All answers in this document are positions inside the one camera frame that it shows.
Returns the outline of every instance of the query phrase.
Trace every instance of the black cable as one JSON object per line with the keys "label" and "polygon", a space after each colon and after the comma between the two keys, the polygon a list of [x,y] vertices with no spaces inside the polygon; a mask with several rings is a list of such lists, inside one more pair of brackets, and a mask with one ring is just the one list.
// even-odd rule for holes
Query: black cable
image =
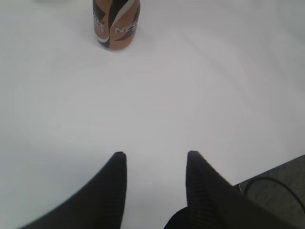
{"label": "black cable", "polygon": [[259,180],[269,180],[269,181],[273,181],[279,185],[281,185],[282,187],[284,187],[288,192],[290,192],[291,195],[293,195],[293,197],[296,199],[296,201],[299,203],[299,205],[301,206],[303,212],[305,213],[305,206],[304,204],[302,203],[302,201],[300,200],[300,198],[296,195],[296,193],[294,193],[290,187],[288,187],[286,184],[282,183],[281,181],[277,180],[277,179],[274,179],[274,178],[271,178],[271,177],[256,177],[254,179],[252,179],[247,185],[246,185],[246,188],[244,189],[244,195],[247,196],[248,194],[248,191],[249,191],[249,188],[250,186],[255,183],[256,181],[259,181]]}

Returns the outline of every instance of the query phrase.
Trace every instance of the gray mat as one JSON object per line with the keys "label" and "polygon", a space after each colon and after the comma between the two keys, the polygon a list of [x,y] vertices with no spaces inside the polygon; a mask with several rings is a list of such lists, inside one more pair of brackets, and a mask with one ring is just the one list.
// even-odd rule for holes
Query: gray mat
{"label": "gray mat", "polygon": [[[305,203],[305,155],[271,169],[258,177],[272,177],[289,186]],[[253,178],[239,184],[244,192]],[[305,213],[296,199],[281,185],[272,181],[257,181],[249,189],[247,197],[287,222],[305,229]]]}

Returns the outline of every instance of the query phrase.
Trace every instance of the white table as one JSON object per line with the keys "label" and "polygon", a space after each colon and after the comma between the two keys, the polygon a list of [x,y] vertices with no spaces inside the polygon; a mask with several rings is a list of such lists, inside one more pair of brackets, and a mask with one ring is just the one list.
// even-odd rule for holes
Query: white table
{"label": "white table", "polygon": [[0,228],[128,158],[122,229],[186,204],[186,153],[232,184],[304,154],[305,2],[145,0],[133,43],[105,51],[90,0],[0,3]]}

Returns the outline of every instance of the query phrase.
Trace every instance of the ribbed black material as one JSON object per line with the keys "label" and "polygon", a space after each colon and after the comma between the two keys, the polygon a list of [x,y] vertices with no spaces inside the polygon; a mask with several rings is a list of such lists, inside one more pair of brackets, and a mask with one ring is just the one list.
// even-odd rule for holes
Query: ribbed black material
{"label": "ribbed black material", "polygon": [[115,153],[79,192],[22,229],[119,229],[126,180],[126,155]]}
{"label": "ribbed black material", "polygon": [[186,190],[188,211],[181,217],[188,226],[173,217],[166,229],[296,229],[238,194],[195,151],[188,154]]}

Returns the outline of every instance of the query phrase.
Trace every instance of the brown bottle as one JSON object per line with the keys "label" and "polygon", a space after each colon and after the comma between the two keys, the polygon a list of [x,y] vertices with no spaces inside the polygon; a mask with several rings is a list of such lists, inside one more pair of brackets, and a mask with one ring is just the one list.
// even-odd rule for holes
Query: brown bottle
{"label": "brown bottle", "polygon": [[123,49],[132,41],[140,14],[140,0],[93,0],[94,30],[109,50]]}

